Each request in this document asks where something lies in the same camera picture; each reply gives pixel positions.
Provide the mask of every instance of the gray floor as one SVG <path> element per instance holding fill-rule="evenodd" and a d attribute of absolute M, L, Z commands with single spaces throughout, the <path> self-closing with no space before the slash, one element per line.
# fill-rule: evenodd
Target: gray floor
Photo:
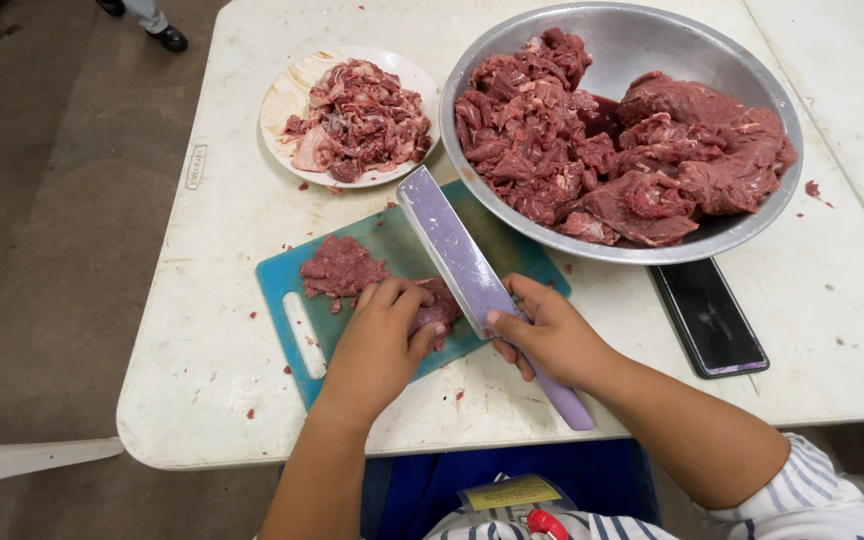
<path fill-rule="evenodd" d="M 115 435 L 224 0 L 162 3 L 182 55 L 90 0 L 0 9 L 0 444 Z M 864 473 L 864 424 L 813 432 Z M 698 537 L 685 495 L 656 482 L 670 531 Z M 0 480 L 0 539 L 252 538 L 275 486 L 271 467 L 160 472 L 123 454 Z"/>

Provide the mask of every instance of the table surface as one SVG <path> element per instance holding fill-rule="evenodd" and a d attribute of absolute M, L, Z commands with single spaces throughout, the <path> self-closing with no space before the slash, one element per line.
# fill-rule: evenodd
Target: table surface
<path fill-rule="evenodd" d="M 802 124 L 800 186 L 818 182 L 835 208 L 800 187 L 771 227 L 716 257 L 772 361 L 768 371 L 718 380 L 693 374 L 644 267 L 550 251 L 559 267 L 574 268 L 567 276 L 573 304 L 623 354 L 770 424 L 864 420 L 864 5 L 642 3 L 719 30 L 772 70 Z M 258 130 L 272 80 L 311 52 L 348 44 L 399 53 L 441 85 L 478 36 L 541 5 L 366 0 L 360 9 L 321 0 L 234 0 L 222 9 L 119 400 L 119 436 L 134 457 L 174 470 L 285 460 L 306 411 L 292 376 L 283 373 L 256 264 L 281 253 L 282 244 L 348 225 L 395 198 L 395 182 L 345 190 L 341 198 L 317 185 L 298 190 L 300 179 L 272 158 Z M 858 76 L 843 76 L 846 69 Z M 457 178 L 441 147 L 427 165 L 441 182 Z M 410 384 L 375 423 L 366 452 L 628 436 L 601 404 L 582 399 L 596 420 L 593 431 L 570 430 L 542 390 L 486 346 Z"/>

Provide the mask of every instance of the blood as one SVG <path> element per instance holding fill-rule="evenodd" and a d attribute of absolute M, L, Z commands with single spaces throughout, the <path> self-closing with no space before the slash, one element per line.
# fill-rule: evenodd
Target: blood
<path fill-rule="evenodd" d="M 819 195 L 822 195 L 819 192 L 819 184 L 814 179 L 810 179 L 805 183 L 805 194 L 816 199 L 819 199 Z"/>
<path fill-rule="evenodd" d="M 592 117 L 589 114 L 579 114 L 579 119 L 585 124 L 585 136 L 595 137 L 601 133 L 607 133 L 608 137 L 612 139 L 612 144 L 615 145 L 615 150 L 622 150 L 618 146 L 618 136 L 625 130 L 625 126 L 618 121 L 616 115 L 616 109 L 619 106 L 618 101 L 595 94 L 592 94 L 592 97 L 595 98 L 595 103 L 599 104 L 598 108 L 595 109 L 598 115 Z"/>

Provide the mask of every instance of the stainless steel bowl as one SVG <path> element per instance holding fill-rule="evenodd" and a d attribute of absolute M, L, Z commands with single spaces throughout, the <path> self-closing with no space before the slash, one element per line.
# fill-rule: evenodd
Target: stainless steel bowl
<path fill-rule="evenodd" d="M 680 246 L 627 249 L 590 244 L 558 234 L 519 214 L 489 189 L 462 153 L 455 134 L 455 97 L 469 87 L 469 76 L 488 55 L 513 53 L 522 43 L 558 26 L 585 41 L 593 64 L 579 85 L 619 100 L 637 77 L 660 69 L 668 75 L 705 83 L 748 107 L 767 107 L 782 119 L 799 159 L 781 178 L 781 187 L 762 202 L 758 214 L 708 216 Z M 544 7 L 511 18 L 475 40 L 445 82 L 438 122 L 452 165 L 469 190 L 502 221 L 546 246 L 580 257 L 621 264 L 677 264 L 730 250 L 759 234 L 792 198 L 802 171 L 799 118 L 786 91 L 755 56 L 722 33 L 692 19 L 652 7 L 587 2 Z"/>

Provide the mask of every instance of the striped shirt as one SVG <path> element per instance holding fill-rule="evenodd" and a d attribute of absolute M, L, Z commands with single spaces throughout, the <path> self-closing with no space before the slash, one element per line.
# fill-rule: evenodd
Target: striped shirt
<path fill-rule="evenodd" d="M 804 437 L 786 433 L 788 460 L 772 481 L 736 508 L 706 510 L 709 537 L 723 540 L 864 540 L 864 497 L 851 482 L 835 475 L 832 461 Z M 675 540 L 653 524 L 630 517 L 562 512 L 544 503 L 569 533 L 569 540 Z M 510 507 L 467 512 L 442 519 L 429 540 L 526 540 L 525 524 Z"/>

